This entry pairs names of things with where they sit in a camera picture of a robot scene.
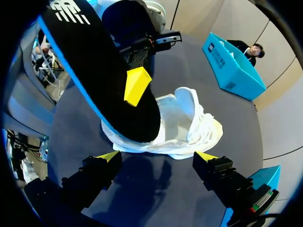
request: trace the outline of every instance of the yellow tab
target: yellow tab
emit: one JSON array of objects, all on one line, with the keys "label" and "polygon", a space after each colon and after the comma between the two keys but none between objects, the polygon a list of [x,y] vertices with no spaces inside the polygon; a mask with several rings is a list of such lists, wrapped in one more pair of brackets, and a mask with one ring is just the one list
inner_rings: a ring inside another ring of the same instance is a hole
[{"label": "yellow tab", "polygon": [[201,158],[203,158],[205,161],[212,160],[213,158],[218,158],[218,157],[216,157],[216,156],[212,156],[212,155],[203,153],[203,152],[201,152],[201,151],[196,151],[196,153],[197,153],[199,156],[201,156]]},{"label": "yellow tab", "polygon": [[132,106],[137,106],[151,80],[143,66],[127,71],[124,101]]},{"label": "yellow tab", "polygon": [[101,158],[103,158],[103,159],[106,159],[107,162],[108,162],[109,160],[112,159],[113,156],[115,156],[116,154],[118,154],[118,152],[120,152],[120,151],[110,152],[110,153],[107,153],[107,154],[105,154],[105,155],[100,155],[100,156],[98,156],[98,157],[101,157]]}]

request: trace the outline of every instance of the cable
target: cable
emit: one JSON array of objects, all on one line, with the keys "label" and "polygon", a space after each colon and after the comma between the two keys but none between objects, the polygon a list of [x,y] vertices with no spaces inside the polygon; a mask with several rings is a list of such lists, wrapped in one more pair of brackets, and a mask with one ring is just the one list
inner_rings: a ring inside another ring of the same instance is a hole
[{"label": "cable", "polygon": [[32,151],[32,154],[33,154],[33,156],[35,157],[35,159],[36,159],[38,162],[44,162],[44,163],[46,163],[45,161],[40,160],[41,158],[38,157],[38,156],[36,156],[36,155],[33,153],[33,151]]},{"label": "cable", "polygon": [[16,135],[15,135],[15,133],[14,132],[11,132],[10,130],[7,130],[8,131],[8,138],[10,138],[11,139],[11,136],[13,136],[14,138],[14,142],[15,143],[19,143],[19,145],[23,145],[24,147],[26,147],[27,149],[30,149],[30,150],[40,150],[40,148],[39,147],[36,147],[36,146],[33,146],[33,145],[26,145],[25,143],[23,143],[22,141],[20,141],[17,137],[16,137]]},{"label": "cable", "polygon": [[255,221],[260,221],[260,220],[267,219],[267,218],[277,218],[277,217],[279,217],[279,215],[280,214],[265,214],[265,215],[255,216],[255,217],[252,217],[250,219],[244,219],[244,220],[241,220],[240,222],[236,222],[236,223],[232,224],[229,227],[232,227],[232,226],[234,226],[234,227],[235,226],[247,226],[250,223],[253,223]]}]

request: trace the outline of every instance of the white cable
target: white cable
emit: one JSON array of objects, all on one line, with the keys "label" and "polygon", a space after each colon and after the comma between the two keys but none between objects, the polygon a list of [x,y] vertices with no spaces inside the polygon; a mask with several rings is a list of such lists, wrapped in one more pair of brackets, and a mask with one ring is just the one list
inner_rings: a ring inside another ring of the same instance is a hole
[{"label": "white cable", "polygon": [[[37,42],[37,45],[38,45],[38,48],[39,48],[39,50],[40,50],[40,53],[41,53],[41,55],[42,55],[42,57],[43,57],[43,59],[44,59],[44,62],[46,63],[48,69],[49,69],[50,72],[51,72],[51,75],[54,77],[55,80],[58,81],[58,85],[59,85],[59,87],[58,87],[58,97],[60,98],[60,97],[61,97],[61,95],[60,95],[60,93],[59,93],[60,84],[61,84],[61,83],[60,83],[60,80],[55,76],[55,74],[54,74],[54,72],[53,72],[51,66],[49,65],[48,60],[46,59],[46,57],[45,57],[45,55],[44,55],[44,53],[43,53],[43,51],[42,51],[42,48],[41,48],[40,43]],[[54,86],[54,87],[57,87],[57,86],[58,86],[58,85],[52,84],[50,81],[48,81],[48,79],[46,79],[46,81],[47,81],[50,85],[52,85],[52,86]]]},{"label": "white cable", "polygon": [[39,43],[39,42],[37,42],[37,45],[38,45],[39,50],[40,50],[40,53],[41,53],[41,55],[42,55],[42,57],[43,57],[43,59],[44,59],[44,62],[46,63],[46,65],[47,65],[48,69],[49,69],[49,70],[50,70],[50,72],[51,72],[51,75],[54,77],[54,79],[55,79],[55,80],[58,80],[58,79],[57,79],[57,77],[55,76],[55,74],[54,74],[54,72],[53,72],[53,70],[52,70],[51,66],[49,65],[49,63],[48,63],[48,61],[47,61],[47,59],[46,59],[46,57],[45,57],[45,55],[44,55],[43,51],[42,51],[42,48],[41,48],[40,43]]}]

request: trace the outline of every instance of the wall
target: wall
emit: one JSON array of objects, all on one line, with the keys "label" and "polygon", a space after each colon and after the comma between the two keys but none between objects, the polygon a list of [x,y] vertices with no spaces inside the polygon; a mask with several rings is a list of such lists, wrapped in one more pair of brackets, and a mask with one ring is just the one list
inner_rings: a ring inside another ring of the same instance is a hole
[{"label": "wall", "polygon": [[263,142],[263,167],[281,165],[280,195],[270,213],[281,212],[303,175],[303,71],[295,58],[255,100]]},{"label": "wall", "polygon": [[268,87],[289,67],[295,59],[295,54],[271,21],[256,42],[264,47],[265,56],[257,59],[255,68]]},{"label": "wall", "polygon": [[173,30],[206,40],[224,0],[180,0]]},{"label": "wall", "polygon": [[211,31],[253,45],[267,23],[268,18],[248,0],[225,0]]}]

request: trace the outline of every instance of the white label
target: white label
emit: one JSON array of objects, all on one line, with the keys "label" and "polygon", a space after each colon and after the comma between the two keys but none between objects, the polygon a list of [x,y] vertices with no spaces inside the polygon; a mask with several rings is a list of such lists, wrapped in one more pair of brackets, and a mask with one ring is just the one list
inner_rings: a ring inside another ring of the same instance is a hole
[{"label": "white label", "polygon": [[54,0],[51,1],[50,7],[52,10],[57,11],[55,14],[60,21],[64,19],[66,22],[69,22],[72,20],[73,23],[80,22],[84,24],[85,22],[90,25],[89,20],[87,20],[85,15],[80,13],[80,8],[73,0]]}]

